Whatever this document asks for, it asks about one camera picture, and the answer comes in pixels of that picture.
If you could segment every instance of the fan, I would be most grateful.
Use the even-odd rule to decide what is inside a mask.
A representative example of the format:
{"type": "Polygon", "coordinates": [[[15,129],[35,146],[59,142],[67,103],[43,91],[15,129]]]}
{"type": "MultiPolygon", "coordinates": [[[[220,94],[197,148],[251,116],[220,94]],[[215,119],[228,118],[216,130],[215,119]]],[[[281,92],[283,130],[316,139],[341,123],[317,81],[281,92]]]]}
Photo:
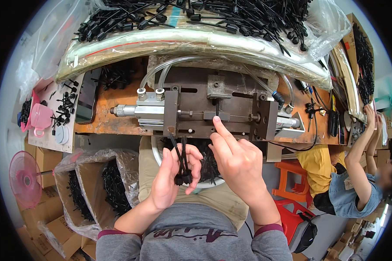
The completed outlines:
{"type": "Polygon", "coordinates": [[[386,88],[378,88],[377,95],[375,97],[375,102],[379,102],[382,108],[388,108],[387,111],[389,114],[392,111],[392,83],[390,81],[387,82],[386,88]]]}
{"type": "Polygon", "coordinates": [[[9,180],[16,200],[24,207],[35,207],[42,195],[42,177],[39,167],[26,151],[16,153],[9,168],[9,180]]]}

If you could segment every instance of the red plastic stool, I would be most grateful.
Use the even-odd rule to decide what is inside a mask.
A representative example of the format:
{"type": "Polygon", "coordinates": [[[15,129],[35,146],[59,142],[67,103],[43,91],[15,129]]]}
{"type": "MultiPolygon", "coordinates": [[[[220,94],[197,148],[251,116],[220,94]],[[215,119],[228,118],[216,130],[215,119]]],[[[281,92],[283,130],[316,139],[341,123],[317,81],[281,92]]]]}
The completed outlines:
{"type": "Polygon", "coordinates": [[[276,162],[275,167],[280,169],[280,184],[279,189],[272,190],[272,194],[298,202],[306,202],[307,206],[310,206],[312,197],[309,193],[308,181],[306,180],[308,173],[302,168],[299,161],[297,159],[282,160],[281,162],[276,162]],[[293,192],[286,191],[288,171],[302,176],[301,183],[296,183],[295,187],[292,188],[293,192]]]}
{"type": "Polygon", "coordinates": [[[275,203],[277,210],[280,213],[280,220],[282,221],[283,232],[287,238],[287,244],[290,245],[292,238],[295,235],[296,228],[304,221],[296,212],[308,212],[312,217],[314,217],[315,214],[291,199],[283,199],[281,201],[275,201],[275,203]],[[289,204],[293,204],[293,211],[284,207],[289,204]]]}

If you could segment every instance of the person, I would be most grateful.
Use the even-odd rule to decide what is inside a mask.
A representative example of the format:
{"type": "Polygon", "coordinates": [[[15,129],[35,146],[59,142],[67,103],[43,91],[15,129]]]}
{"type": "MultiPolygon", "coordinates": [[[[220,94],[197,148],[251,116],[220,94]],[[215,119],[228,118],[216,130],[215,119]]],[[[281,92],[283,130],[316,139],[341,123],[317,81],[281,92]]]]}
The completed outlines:
{"type": "Polygon", "coordinates": [[[392,160],[376,168],[373,158],[382,130],[382,118],[366,105],[367,127],[354,143],[348,155],[328,145],[316,145],[296,152],[307,180],[314,206],[326,213],[345,218],[362,218],[371,214],[382,199],[392,195],[392,160]],[[369,173],[360,165],[366,145],[369,173]]]}
{"type": "Polygon", "coordinates": [[[142,137],[140,203],[119,217],[113,230],[99,233],[97,261],[292,260],[280,214],[262,178],[261,151],[245,139],[237,141],[218,116],[213,123],[217,132],[209,147],[225,183],[191,193],[203,157],[195,146],[186,145],[193,182],[175,185],[176,151],[164,148],[158,167],[149,137],[142,137]],[[255,231],[251,245],[237,233],[248,210],[255,231]]]}

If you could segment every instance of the woman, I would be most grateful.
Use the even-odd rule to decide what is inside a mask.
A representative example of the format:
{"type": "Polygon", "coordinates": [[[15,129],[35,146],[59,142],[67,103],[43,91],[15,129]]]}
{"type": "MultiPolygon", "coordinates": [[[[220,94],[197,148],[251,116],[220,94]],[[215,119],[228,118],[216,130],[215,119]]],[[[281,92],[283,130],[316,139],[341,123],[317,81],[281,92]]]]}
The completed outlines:
{"type": "Polygon", "coordinates": [[[392,192],[392,160],[379,169],[373,159],[377,141],[382,130],[382,119],[365,106],[367,127],[357,139],[348,155],[344,151],[334,152],[327,145],[316,145],[308,151],[296,152],[303,169],[308,172],[308,184],[314,205],[326,213],[346,218],[361,218],[371,214],[383,198],[392,192]],[[360,165],[360,158],[369,140],[366,151],[369,173],[360,165]]]}

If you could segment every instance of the white container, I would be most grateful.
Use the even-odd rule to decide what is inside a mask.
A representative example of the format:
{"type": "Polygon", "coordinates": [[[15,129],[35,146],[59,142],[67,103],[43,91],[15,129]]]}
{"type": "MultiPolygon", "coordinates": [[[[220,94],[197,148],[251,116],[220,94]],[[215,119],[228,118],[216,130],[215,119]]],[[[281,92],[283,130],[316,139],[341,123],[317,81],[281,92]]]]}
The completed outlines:
{"type": "MultiPolygon", "coordinates": [[[[158,165],[161,166],[162,149],[164,148],[163,137],[151,136],[151,147],[152,147],[152,153],[154,154],[155,160],[157,161],[158,165]]],[[[210,188],[210,187],[220,185],[224,182],[225,182],[225,180],[217,177],[215,179],[215,183],[211,183],[209,180],[204,181],[204,182],[199,182],[196,185],[196,188],[210,188]]]]}

